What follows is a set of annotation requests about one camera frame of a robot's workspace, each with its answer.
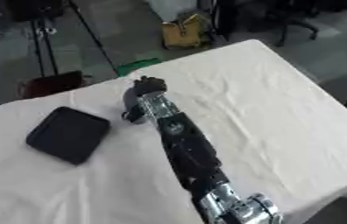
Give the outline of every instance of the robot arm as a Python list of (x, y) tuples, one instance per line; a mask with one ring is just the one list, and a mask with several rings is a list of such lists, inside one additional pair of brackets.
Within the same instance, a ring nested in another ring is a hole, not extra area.
[(240, 199), (221, 171), (216, 150), (197, 126), (165, 96), (163, 80), (142, 77), (124, 95), (132, 123), (153, 122), (166, 156), (181, 186), (192, 195), (197, 212), (207, 224), (280, 224), (282, 215), (264, 195)]

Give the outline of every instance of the office chair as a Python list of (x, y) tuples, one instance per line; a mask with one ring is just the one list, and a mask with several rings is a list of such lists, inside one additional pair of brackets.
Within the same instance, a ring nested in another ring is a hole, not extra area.
[(310, 39), (315, 40), (319, 29), (304, 18), (314, 11), (315, 0), (296, 1), (296, 0), (273, 0), (268, 3), (266, 19), (272, 20), (281, 27), (281, 38), (276, 46), (284, 46), (287, 41), (288, 29), (290, 25), (300, 26), (312, 31)]

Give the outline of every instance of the table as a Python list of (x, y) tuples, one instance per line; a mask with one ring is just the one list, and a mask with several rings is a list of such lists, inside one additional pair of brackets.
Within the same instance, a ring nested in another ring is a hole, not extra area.
[[(152, 125), (121, 120), (134, 78), (164, 78), (204, 131), (239, 195), (268, 195), (302, 223), (347, 193), (347, 109), (256, 40), (149, 66), (130, 78), (0, 106), (0, 223), (202, 223)], [(112, 122), (95, 155), (73, 167), (25, 145), (52, 110)]]

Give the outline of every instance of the red object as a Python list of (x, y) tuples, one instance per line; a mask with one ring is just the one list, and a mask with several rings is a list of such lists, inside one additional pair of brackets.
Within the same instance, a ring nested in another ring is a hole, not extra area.
[(85, 81), (82, 72), (75, 71), (55, 76), (37, 78), (21, 84), (19, 94), (22, 99), (32, 99), (54, 95), (81, 88)]

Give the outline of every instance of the gray floor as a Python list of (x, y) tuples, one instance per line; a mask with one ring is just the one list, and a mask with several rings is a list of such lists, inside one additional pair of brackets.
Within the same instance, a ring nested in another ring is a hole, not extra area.
[[(150, 58), (172, 60), (203, 50), (162, 49), (159, 18), (142, 0), (79, 2), (117, 66)], [(279, 35), (276, 31), (255, 34), (239, 27), (231, 35), (230, 43), (261, 39), (344, 102), (347, 99), (347, 11), (321, 15), (313, 23), (322, 29), (316, 41), (308, 40), (307, 31), (292, 28), (287, 45), (275, 48), (272, 43)], [(39, 77), (32, 42), (28, 39), (27, 29), (22, 27), (25, 25), (18, 25), (0, 36), (0, 104), (17, 100), (20, 83)], [(74, 13), (69, 11), (57, 21), (56, 27), (59, 32), (52, 36), (52, 41), (62, 72), (81, 69), (95, 76), (97, 82), (115, 77), (87, 33), (79, 26)], [(226, 44), (229, 43), (221, 42), (217, 47)], [(308, 224), (316, 223), (347, 223), (347, 199), (327, 207)]]

